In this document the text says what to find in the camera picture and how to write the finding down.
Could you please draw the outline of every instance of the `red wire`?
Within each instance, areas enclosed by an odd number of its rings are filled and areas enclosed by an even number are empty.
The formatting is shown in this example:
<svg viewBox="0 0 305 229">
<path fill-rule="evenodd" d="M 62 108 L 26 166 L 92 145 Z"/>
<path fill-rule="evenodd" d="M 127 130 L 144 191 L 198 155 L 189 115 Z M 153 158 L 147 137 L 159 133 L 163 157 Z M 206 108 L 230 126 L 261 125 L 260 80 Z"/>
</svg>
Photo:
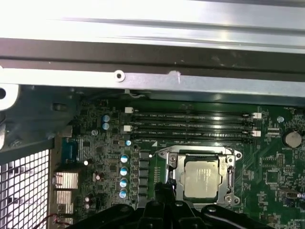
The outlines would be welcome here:
<svg viewBox="0 0 305 229">
<path fill-rule="evenodd" d="M 71 225 L 70 223 L 58 221 L 58 215 L 57 215 L 56 213 L 52 213 L 52 214 L 47 215 L 45 218 L 43 218 L 43 220 L 42 220 L 39 224 L 37 224 L 35 227 L 33 227 L 33 229 L 38 229 L 38 227 L 39 227 L 42 223 L 44 223 L 45 221 L 47 221 L 47 219 L 50 218 L 50 217 L 52 217 L 52 216 L 55 217 L 55 219 L 54 219 L 54 221 L 53 221 L 53 223 L 55 223 L 55 224 L 61 224 L 61 225 L 65 225 L 65 226 L 70 226 L 70 225 Z"/>
<path fill-rule="evenodd" d="M 55 216 L 57 218 L 57 214 L 55 214 L 55 213 L 49 214 L 45 218 L 43 218 L 43 220 L 39 224 L 37 224 L 35 227 L 33 227 L 33 229 L 37 229 L 42 223 L 47 221 L 47 219 L 52 217 L 52 216 Z"/>
</svg>

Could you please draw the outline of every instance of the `cpu socket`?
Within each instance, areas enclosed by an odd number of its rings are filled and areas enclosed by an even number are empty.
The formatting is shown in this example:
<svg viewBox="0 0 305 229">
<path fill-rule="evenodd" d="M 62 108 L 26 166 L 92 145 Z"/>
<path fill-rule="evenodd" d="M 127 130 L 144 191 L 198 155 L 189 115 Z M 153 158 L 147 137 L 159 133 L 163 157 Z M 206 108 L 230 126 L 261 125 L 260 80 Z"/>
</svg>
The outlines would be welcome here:
<svg viewBox="0 0 305 229">
<path fill-rule="evenodd" d="M 240 203 L 234 195 L 234 170 L 241 152 L 217 146 L 171 146 L 157 153 L 166 159 L 165 181 L 176 180 L 177 200 L 191 202 L 195 208 Z"/>
</svg>

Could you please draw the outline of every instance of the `motherboard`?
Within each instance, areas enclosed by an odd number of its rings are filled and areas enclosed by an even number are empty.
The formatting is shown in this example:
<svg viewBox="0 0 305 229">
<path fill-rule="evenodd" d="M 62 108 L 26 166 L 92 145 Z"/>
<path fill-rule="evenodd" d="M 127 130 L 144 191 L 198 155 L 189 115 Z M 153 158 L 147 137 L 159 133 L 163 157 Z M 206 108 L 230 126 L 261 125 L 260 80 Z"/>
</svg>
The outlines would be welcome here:
<svg viewBox="0 0 305 229">
<path fill-rule="evenodd" d="M 158 182 L 278 229 L 305 228 L 305 109 L 178 101 L 83 101 L 54 173 L 58 213 L 75 223 L 136 208 Z"/>
</svg>

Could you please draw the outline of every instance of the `blue capacitor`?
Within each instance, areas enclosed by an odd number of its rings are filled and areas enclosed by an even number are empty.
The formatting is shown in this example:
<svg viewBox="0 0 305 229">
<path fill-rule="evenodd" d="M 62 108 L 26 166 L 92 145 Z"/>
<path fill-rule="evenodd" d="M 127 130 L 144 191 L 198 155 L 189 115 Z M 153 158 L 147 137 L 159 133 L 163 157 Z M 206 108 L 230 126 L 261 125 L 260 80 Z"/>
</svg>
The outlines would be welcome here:
<svg viewBox="0 0 305 229">
<path fill-rule="evenodd" d="M 127 179 L 123 178 L 121 181 L 120 181 L 120 187 L 126 187 L 127 186 Z"/>
<path fill-rule="evenodd" d="M 119 193 L 120 198 L 124 199 L 127 196 L 127 190 L 126 189 L 121 189 Z"/>
<path fill-rule="evenodd" d="M 128 156 L 126 154 L 121 156 L 121 162 L 126 163 L 128 161 Z"/>
<path fill-rule="evenodd" d="M 106 122 L 106 123 L 109 122 L 109 121 L 110 121 L 109 115 L 107 115 L 107 114 L 104 115 L 103 118 L 102 118 L 102 120 L 103 120 L 104 122 Z"/>
<path fill-rule="evenodd" d="M 108 123 L 104 123 L 103 125 L 102 125 L 102 128 L 104 129 L 104 130 L 108 130 L 109 129 L 109 124 Z"/>
<path fill-rule="evenodd" d="M 125 144 L 126 144 L 127 146 L 131 146 L 131 145 L 132 145 L 132 142 L 129 141 L 129 140 L 127 140 L 127 141 L 125 142 Z"/>
<path fill-rule="evenodd" d="M 128 169 L 126 167 L 122 167 L 120 170 L 120 175 L 125 176 L 128 173 Z"/>
</svg>

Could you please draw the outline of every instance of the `metal mesh grille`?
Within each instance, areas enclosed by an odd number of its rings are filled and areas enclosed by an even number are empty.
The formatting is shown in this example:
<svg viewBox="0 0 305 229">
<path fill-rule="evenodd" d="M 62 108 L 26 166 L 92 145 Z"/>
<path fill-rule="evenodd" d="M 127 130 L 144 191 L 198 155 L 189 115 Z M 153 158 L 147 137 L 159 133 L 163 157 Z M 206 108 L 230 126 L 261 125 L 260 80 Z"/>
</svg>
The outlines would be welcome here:
<svg viewBox="0 0 305 229">
<path fill-rule="evenodd" d="M 0 166 L 0 229 L 31 229 L 47 216 L 48 173 L 48 150 Z"/>
</svg>

